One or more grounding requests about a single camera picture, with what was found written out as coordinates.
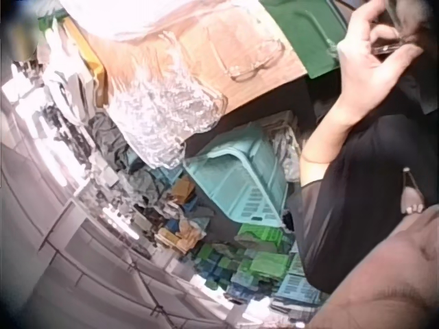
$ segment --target eyeglasses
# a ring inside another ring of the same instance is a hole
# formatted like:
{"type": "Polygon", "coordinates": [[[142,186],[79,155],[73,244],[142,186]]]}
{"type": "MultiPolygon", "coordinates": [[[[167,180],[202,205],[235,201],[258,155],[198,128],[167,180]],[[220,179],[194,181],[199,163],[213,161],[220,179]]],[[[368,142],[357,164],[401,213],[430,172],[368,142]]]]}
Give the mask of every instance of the eyeglasses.
{"type": "Polygon", "coordinates": [[[391,44],[391,45],[386,45],[386,46],[381,46],[381,47],[373,47],[372,54],[377,56],[377,55],[384,55],[387,53],[393,53],[397,49],[401,48],[402,45],[405,45],[405,43],[406,42],[404,42],[403,40],[400,40],[399,42],[391,44]]]}
{"type": "Polygon", "coordinates": [[[265,40],[258,46],[256,61],[250,64],[248,68],[242,68],[237,65],[227,68],[213,44],[208,28],[206,28],[206,32],[213,55],[221,66],[221,69],[231,78],[231,80],[236,82],[244,82],[252,79],[260,70],[273,67],[282,57],[285,50],[285,47],[280,40],[265,40]]]}
{"type": "Polygon", "coordinates": [[[224,63],[223,58],[219,54],[213,39],[211,38],[211,31],[208,27],[205,27],[205,32],[211,46],[213,55],[217,60],[219,66],[223,70],[223,72],[231,78],[231,80],[235,82],[244,82],[246,80],[252,79],[256,74],[263,69],[269,69],[277,64],[278,60],[282,57],[283,52],[285,50],[284,44],[277,38],[273,36],[273,34],[269,31],[268,27],[264,25],[250,10],[250,8],[241,5],[234,4],[236,8],[239,8],[245,12],[245,15],[252,21],[253,27],[255,30],[259,30],[259,32],[255,32],[260,34],[262,38],[265,40],[262,41],[256,50],[256,58],[253,63],[250,63],[246,67],[242,67],[239,65],[232,65],[227,67],[224,63]]]}

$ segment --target green board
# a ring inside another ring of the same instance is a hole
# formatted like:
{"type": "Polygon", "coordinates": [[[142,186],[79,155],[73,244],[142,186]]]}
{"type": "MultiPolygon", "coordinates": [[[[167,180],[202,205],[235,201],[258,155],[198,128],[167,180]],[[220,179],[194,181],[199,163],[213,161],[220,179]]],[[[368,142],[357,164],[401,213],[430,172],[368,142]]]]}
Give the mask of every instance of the green board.
{"type": "Polygon", "coordinates": [[[338,68],[336,44],[346,34],[346,21],[332,0],[261,0],[276,21],[311,79],[338,68]]]}

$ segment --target finger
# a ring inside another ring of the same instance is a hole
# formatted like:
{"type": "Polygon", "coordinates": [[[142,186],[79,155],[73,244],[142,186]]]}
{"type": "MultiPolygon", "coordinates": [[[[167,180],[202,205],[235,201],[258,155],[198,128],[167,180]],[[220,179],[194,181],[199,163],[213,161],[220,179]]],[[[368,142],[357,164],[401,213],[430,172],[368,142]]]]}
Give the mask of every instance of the finger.
{"type": "Polygon", "coordinates": [[[378,24],[370,31],[370,41],[374,43],[378,39],[394,40],[399,38],[398,31],[389,25],[378,24]]]}
{"type": "Polygon", "coordinates": [[[385,0],[370,0],[352,13],[346,37],[369,40],[370,23],[385,10],[385,0]]]}
{"type": "Polygon", "coordinates": [[[403,45],[392,53],[377,70],[377,79],[389,84],[396,84],[407,67],[423,50],[416,45],[403,45]]]}
{"type": "Polygon", "coordinates": [[[439,217],[439,205],[434,205],[427,208],[422,214],[419,215],[417,221],[410,226],[410,230],[412,232],[422,230],[425,228],[431,221],[439,217]]]}

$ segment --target clear plastic wrap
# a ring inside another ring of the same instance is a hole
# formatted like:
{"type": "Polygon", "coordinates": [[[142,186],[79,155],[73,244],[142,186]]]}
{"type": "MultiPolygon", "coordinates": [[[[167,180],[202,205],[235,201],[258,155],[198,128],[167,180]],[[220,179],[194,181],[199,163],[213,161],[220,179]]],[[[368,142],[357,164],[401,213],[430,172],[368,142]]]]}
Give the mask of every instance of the clear plastic wrap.
{"type": "Polygon", "coordinates": [[[285,50],[270,26],[258,19],[253,6],[254,1],[235,0],[230,2],[228,16],[218,14],[214,24],[208,16],[200,19],[219,67],[236,82],[275,66],[285,50]],[[242,50],[230,56],[230,49],[235,47],[242,50]]]}
{"type": "Polygon", "coordinates": [[[274,153],[285,172],[287,182],[298,182],[300,179],[299,153],[296,149],[296,137],[291,127],[282,127],[271,136],[274,153]]]}
{"type": "Polygon", "coordinates": [[[60,0],[62,6],[88,33],[126,41],[142,38],[157,21],[200,0],[60,0]]]}
{"type": "Polygon", "coordinates": [[[146,164],[172,169],[185,156],[185,139],[212,129],[227,101],[190,74],[172,33],[163,32],[161,37],[171,45],[167,52],[172,64],[166,71],[160,69],[157,77],[147,64],[137,63],[129,87],[112,82],[115,92],[107,111],[146,164]]]}

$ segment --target plastic bag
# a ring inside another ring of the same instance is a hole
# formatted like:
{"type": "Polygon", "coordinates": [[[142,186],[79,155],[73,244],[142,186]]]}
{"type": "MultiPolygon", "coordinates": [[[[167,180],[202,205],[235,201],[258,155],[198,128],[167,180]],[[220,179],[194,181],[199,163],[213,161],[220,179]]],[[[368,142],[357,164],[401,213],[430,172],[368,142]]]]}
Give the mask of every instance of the plastic bag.
{"type": "Polygon", "coordinates": [[[298,182],[300,178],[299,154],[295,148],[295,138],[291,127],[283,127],[276,131],[271,140],[287,182],[298,182]]]}
{"type": "Polygon", "coordinates": [[[128,144],[151,168],[178,166],[185,156],[185,139],[210,130],[225,113],[226,98],[191,76],[172,33],[162,37],[171,47],[172,65],[162,78],[137,65],[131,86],[117,82],[107,112],[128,144]]]}
{"type": "Polygon", "coordinates": [[[88,33],[116,41],[145,36],[161,18],[201,0],[60,0],[70,16],[88,33]]]}
{"type": "Polygon", "coordinates": [[[50,54],[43,81],[65,118],[74,125],[86,125],[95,115],[93,78],[56,19],[45,38],[50,54]]]}

